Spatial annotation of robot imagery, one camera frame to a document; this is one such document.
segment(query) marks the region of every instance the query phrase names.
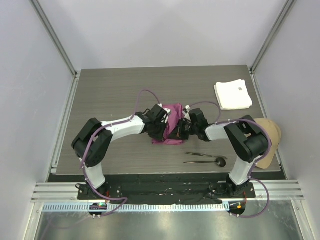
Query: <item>purple cloth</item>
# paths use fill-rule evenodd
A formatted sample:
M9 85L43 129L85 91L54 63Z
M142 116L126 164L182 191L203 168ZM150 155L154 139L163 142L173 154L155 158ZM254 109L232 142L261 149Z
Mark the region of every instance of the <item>purple cloth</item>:
M182 105L180 103L168 104L168 105L163 105L162 108L171 110L168 121L166 123L166 129L164 130L164 133L163 133L164 141L157 141L155 139L152 139L152 144L168 144L168 145L183 144L184 143L183 140L168 139L168 136L176 128L179 120L184 117L182 112L182 109L183 109Z

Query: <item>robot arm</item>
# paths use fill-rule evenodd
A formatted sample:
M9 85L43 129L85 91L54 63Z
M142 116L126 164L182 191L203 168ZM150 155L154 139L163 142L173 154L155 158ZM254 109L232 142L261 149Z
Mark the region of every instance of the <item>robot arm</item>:
M89 140L93 133L101 130L89 148L85 160L85 172L92 186L98 189L105 183L101 161L104 159L111 142L133 134L147 133L151 138L163 140L167 126L169 111L161 105L155 105L146 112L137 112L135 116L110 122L99 122L90 119L72 142L72 148L80 160L84 156ZM250 116L243 119L254 121ZM176 128L170 134L170 139L187 140L189 135L197 135L202 141L210 142L219 139L229 139L237 154L233 170L226 181L231 195L240 193L249 183L248 174L255 164L255 160L268 148L268 140L261 130L248 122L226 124L208 124L203 112L197 108L186 112Z

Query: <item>folded white towel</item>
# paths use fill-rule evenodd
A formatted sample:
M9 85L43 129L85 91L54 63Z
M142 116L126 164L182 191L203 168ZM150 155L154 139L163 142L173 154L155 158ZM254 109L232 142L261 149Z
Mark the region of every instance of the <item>folded white towel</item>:
M217 82L214 91L221 110L248 109L252 106L245 80Z

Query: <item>purple cable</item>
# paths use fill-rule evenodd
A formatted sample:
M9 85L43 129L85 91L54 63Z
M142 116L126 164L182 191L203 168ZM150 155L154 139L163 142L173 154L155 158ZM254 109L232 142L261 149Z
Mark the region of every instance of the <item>purple cable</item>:
M263 186L263 188L264 188L264 190L265 190L265 192L266 192L266 205L264 206L264 208L262 209L262 211L258 212L257 214L250 215L250 216L242 216L242 215L239 215L239 218L242 218L242 219L252 219L252 218L255 218L255 217L260 216L261 214L263 214L263 213L267 210L267 208L268 208L268 206L269 206L269 203L270 203L270 194L269 194L269 191L268 191L266 185L265 185L262 181L260 181L260 180L258 180L258 179L255 179L255 178L249 178L249 179L258 182L258 183L260 183L260 184ZM237 215L237 214L232 213L232 216L235 216L235 217L238 218L238 215Z
M85 165L85 162L86 162L86 159L87 159L87 155L88 155L90 146L91 146L92 142L94 141L94 138L97 136L97 134L98 134L101 130L103 130L103 129L105 129L105 128L108 128L108 127L110 127L110 126L116 126L116 125L119 125L119 124L128 123L128 122L130 122L130 121L134 118L134 116L135 116L135 114L136 114L136 112L137 112L137 109L138 109L139 99L140 99L140 96L141 96L142 92L149 92L149 93L151 93L151 94L156 98L158 104L160 104L159 98L156 96L156 94L155 94L154 92L152 92L151 90L148 90L148 89L142 89L142 90L138 93L138 96L137 96L137 99L136 99L136 102L135 102L135 106L134 106L134 110L133 110L132 115L131 115L129 118L125 119L125 120L117 121L117 122L114 122L114 123L112 123L112 124L109 123L109 124L106 124L106 125L98 128L98 130L96 130L96 131L92 134L92 136L91 136L91 138L90 138L90 140L89 140L89 142L88 142L88 145L86 146L86 149L85 149L85 151L84 151L83 157L82 157L82 161L81 161L81 164L80 164L80 168L83 169L84 178L86 179L87 183L89 184L89 186L91 187L91 189L94 191L94 193L97 194L99 197L101 197L101 198L103 198L103 199L106 199L106 200L109 200L109 201L121 201L121 200L123 200L123 202L122 202L119 206L117 206L115 209L113 209L113 210L110 211L110 212L106 212L106 213L102 214L101 217L110 215L110 214L112 214L113 212L115 212L116 210L118 210L119 208L121 208L122 205L124 205L124 204L127 202L128 198L127 198L127 197L119 197L119 198L107 197L107 196L104 196L104 195L100 194L100 193L94 188L93 184L92 184L91 181L88 179L88 175L87 175L87 173L86 173L86 168L85 168L85 166L84 166L84 165Z
M138 93L138 96L137 96L137 99L136 99L136 102L135 102L135 106L134 106L134 110L133 110L133 114L126 120L122 120L122 121L118 121L118 122L114 122L114 123L110 123L110 124L107 124L107 125L104 125L102 127L100 127L98 130L96 130L93 135L91 136L89 142L88 142L88 145L86 146L86 149L84 151L84 154L83 154L83 157L82 157L82 161L81 161L81 164L80 164L80 168L83 170L83 175L84 175L84 178L86 179L87 183L90 185L91 189L94 191L95 194L97 194L99 197L103 198L103 199L106 199L106 200L109 200L109 201L122 201L122 203L120 203L115 209L111 210L111 211L108 211L104 214L101 214L100 217L105 217L105 216L108 216L110 214L113 214L115 211L117 211L119 208L121 208L127 201L128 201L128 198L127 197L119 197L119 198L112 198L112 197L107 197L107 196L104 196L102 194L100 194L93 186L93 184L91 183L91 181L88 179L88 175L86 173L86 168L84 167L85 165L85 162L86 162L86 158L87 158L87 155L88 155L88 152L89 152L89 148L94 140L94 138L96 137L96 135L103 129L107 128L107 127L110 127L111 125L112 126L115 126L115 125L119 125L119 124L124 124L124 123L127 123L127 122L130 122L136 112L137 112L137 109L138 109L138 105L139 105L139 99L140 99L140 96L142 94L142 92L149 92L151 93L155 99L157 100L158 104L160 104L160 101L159 101L159 98L156 96L156 94L154 92L152 92L151 90L149 89L142 89L139 91ZM87 219L90 219L91 217L88 216L88 217L85 217L83 219L81 219L80 221L76 222L75 224L71 225L71 226L67 226L67 227L60 227L60 226L55 226L52 224L52 219L48 220L48 224L40 238L40 240L43 240L45 235L47 234L47 231L49 230L49 227L52 226L56 229L60 229L60 230L67 230L67 229L71 229L73 227L75 227L76 225L86 221Z
M261 161L262 159L264 159L270 152L270 149L271 149L271 140L270 140L270 137L269 137L269 134L267 133L267 131L262 127L260 126L258 123L256 123L255 121L251 121L251 120L247 120L247 119L233 119L233 120L228 120L228 121L220 121L220 122L217 122L216 125L220 125L220 124L231 124L231 123L234 123L234 122L245 122L245 123L249 123L249 124L252 124L252 125L255 125L257 126L258 128L261 129L261 131L263 132L263 134L266 136L266 139L268 141L268 148L267 150L264 152L264 154L262 155L262 157L260 157L258 160L256 160L254 162L254 164L252 165L252 167L250 168L249 172L248 172L248 175L247 177L248 178L251 178L251 173L252 171L254 170L254 168L256 167L257 163L259 161Z
M219 109L219 115L218 115L218 117L216 118L216 120L214 122L215 123L218 122L218 120L220 119L220 116L221 116L221 109L220 109L218 104L216 104L213 101L199 101L199 102L196 102L196 103L193 103L193 104L189 105L189 107L191 108L194 105L198 105L198 104L213 104L213 105L216 105L216 107Z
M250 123L250 124L253 124L253 125L257 126L258 128L261 129L261 131L262 131L263 134L266 136L266 139L267 139L267 141L268 141L268 148L267 148L267 150L264 152L264 154L262 155L262 157L260 157L258 160L256 160L256 161L253 163L253 165L251 166L251 168L250 168L250 170L249 170L249 172L248 172L248 174L247 174L247 177L248 177L249 180L253 180L253 181L256 181L256 182L260 183L260 184L263 186L263 188L265 189L266 199L267 199L267 200L266 200L266 205L265 205L265 207L262 209L261 212L259 212L259 213L257 213L257 214L254 214L254 215L250 215L250 216L242 216L242 215L239 215L239 216L238 216L237 214L232 213L232 216L235 216L235 217L239 217L239 218L242 218L242 219L251 219L251 218L255 218L255 217L258 217L258 216L260 216L261 214L263 214L263 213L267 210L267 208L268 208L268 206L269 206L269 203L270 203L270 194L269 194L269 191L268 191L266 185L265 185L262 181L260 181L260 180L258 180L258 179L251 178L251 173L252 173L252 171L254 170L254 168L256 167L257 163L258 163L259 161L261 161L262 159L264 159L264 158L269 154L272 143L271 143L271 139L270 139L269 134L267 133L267 131L266 131L262 126L260 126L258 123L256 123L255 121L251 121L251 120L247 120L247 119L233 119L233 120L228 120L228 121L217 122L216 124L217 124L217 125L220 125L220 124L229 124L229 123L234 123L234 122L245 122L245 123Z

